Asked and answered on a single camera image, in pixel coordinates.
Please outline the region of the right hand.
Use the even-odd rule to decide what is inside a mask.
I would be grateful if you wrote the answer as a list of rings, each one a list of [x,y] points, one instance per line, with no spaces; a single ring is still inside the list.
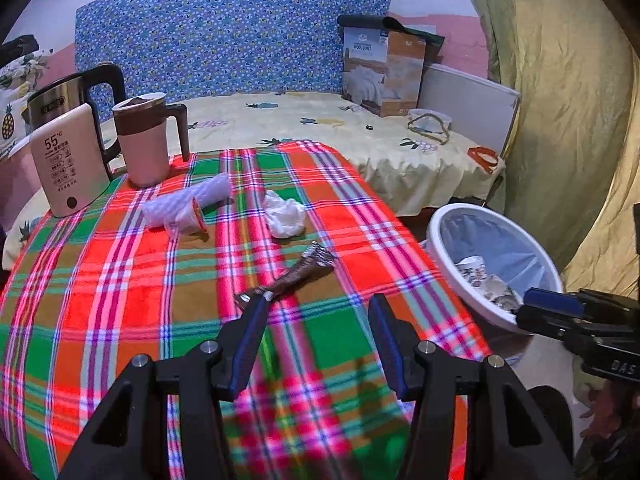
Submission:
[[[580,433],[584,439],[607,439],[620,429],[623,412],[637,411],[639,391],[628,390],[624,385],[605,382],[601,389],[589,387],[588,411],[582,418],[590,419],[588,427]]]

